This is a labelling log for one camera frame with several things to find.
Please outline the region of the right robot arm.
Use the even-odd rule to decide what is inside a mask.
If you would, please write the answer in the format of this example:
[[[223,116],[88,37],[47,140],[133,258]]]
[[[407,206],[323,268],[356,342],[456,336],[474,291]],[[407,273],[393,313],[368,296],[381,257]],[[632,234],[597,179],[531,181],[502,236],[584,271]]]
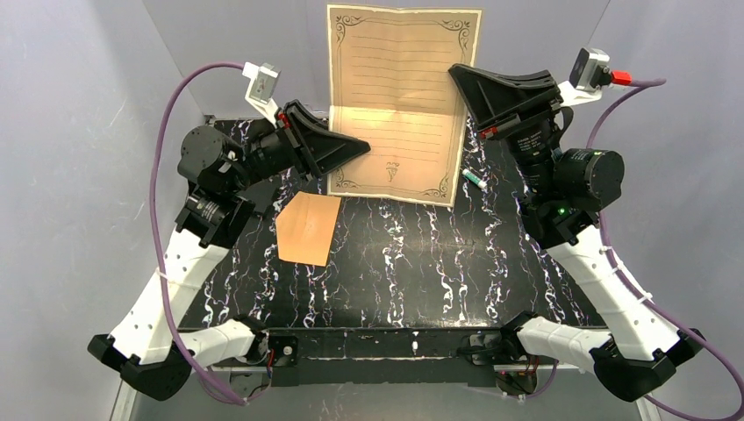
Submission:
[[[602,240],[599,213],[621,195],[622,157],[591,148],[562,149],[573,110],[547,71],[508,76],[454,64],[448,71],[476,130],[505,144],[525,185],[519,216],[537,242],[576,282],[605,322],[603,330],[561,325],[525,311],[484,342],[493,358],[547,356],[593,373],[632,402],[663,385],[701,346],[650,307]]]

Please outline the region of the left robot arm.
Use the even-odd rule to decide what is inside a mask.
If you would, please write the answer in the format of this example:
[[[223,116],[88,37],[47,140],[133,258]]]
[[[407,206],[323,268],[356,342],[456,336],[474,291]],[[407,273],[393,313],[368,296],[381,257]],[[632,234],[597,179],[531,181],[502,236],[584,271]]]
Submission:
[[[254,317],[239,315],[183,335],[177,327],[257,215],[248,189],[288,169],[319,178],[370,149],[364,140],[332,131],[298,101],[254,121],[242,141],[211,125],[192,129],[177,166],[188,193],[170,240],[157,249],[154,274],[129,313],[111,332],[94,336],[89,353],[158,401],[175,395],[199,368],[225,360],[271,367],[276,342]]]

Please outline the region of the tan letter paper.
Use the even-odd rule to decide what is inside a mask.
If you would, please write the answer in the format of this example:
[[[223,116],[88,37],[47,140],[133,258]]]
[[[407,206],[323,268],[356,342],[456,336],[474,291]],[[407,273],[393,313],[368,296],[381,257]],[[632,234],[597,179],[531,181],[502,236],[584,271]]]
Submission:
[[[471,65],[482,11],[329,4],[331,128],[368,142],[332,196],[452,207],[468,113],[448,71]]]

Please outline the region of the orange envelope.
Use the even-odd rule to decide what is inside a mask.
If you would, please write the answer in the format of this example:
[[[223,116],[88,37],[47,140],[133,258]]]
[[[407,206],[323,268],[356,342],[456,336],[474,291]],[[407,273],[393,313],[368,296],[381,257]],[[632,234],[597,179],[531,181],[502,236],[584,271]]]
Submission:
[[[325,267],[340,203],[337,196],[298,192],[275,220],[278,258]]]

